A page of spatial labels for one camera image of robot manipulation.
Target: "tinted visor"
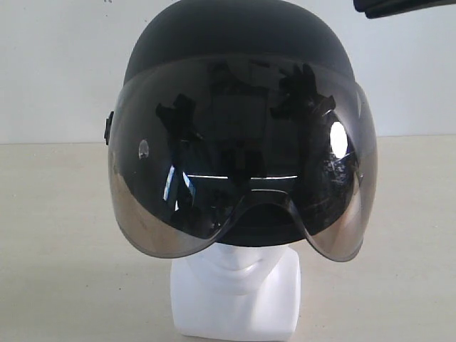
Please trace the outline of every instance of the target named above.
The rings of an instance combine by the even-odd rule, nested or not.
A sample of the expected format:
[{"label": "tinted visor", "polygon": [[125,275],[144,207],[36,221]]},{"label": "tinted visor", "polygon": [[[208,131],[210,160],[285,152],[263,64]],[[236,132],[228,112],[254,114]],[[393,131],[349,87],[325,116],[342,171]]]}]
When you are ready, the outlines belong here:
[{"label": "tinted visor", "polygon": [[109,175],[120,228],[154,257],[222,240],[240,207],[257,205],[252,192],[269,190],[286,194],[280,204],[267,198],[290,213],[301,238],[346,261],[363,240],[376,158],[371,114],[353,80],[286,58],[211,56],[125,84]]}]

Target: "mannequin head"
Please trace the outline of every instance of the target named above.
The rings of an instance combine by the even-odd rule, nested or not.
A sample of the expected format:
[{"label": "mannequin head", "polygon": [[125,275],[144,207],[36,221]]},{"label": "mannequin head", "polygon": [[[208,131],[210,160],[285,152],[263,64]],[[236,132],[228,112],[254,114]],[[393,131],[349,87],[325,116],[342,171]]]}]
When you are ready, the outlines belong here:
[{"label": "mannequin head", "polygon": [[211,291],[242,295],[259,289],[287,248],[287,244],[254,248],[213,244],[186,260]]}]

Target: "black helmet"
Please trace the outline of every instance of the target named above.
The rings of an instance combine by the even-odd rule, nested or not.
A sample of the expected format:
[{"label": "black helmet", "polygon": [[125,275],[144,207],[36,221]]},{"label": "black helmet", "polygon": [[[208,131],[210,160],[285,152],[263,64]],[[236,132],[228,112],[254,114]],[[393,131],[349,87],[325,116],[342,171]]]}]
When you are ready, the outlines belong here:
[{"label": "black helmet", "polygon": [[301,239],[355,257],[371,213],[371,112],[334,32],[279,0],[181,0],[130,57],[107,122],[118,224],[140,251]]}]

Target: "beige table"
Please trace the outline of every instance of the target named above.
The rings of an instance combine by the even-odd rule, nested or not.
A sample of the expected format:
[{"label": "beige table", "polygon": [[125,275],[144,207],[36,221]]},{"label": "beige table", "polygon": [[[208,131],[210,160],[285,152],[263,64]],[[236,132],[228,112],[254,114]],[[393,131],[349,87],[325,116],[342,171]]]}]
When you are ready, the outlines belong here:
[{"label": "beige table", "polygon": [[[456,341],[456,136],[382,138],[359,256],[294,248],[292,341]],[[0,341],[199,341],[176,333],[170,261],[116,226],[106,146],[0,146]]]}]

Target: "visor hinge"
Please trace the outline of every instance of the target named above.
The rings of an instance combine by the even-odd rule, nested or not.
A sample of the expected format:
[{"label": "visor hinge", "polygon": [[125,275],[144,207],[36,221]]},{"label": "visor hinge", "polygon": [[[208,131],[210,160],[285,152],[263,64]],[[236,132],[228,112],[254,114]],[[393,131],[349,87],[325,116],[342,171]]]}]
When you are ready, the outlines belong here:
[{"label": "visor hinge", "polygon": [[111,125],[113,124],[114,112],[111,112],[109,118],[106,119],[106,128],[105,128],[105,141],[106,145],[109,145],[109,135],[111,131]]}]

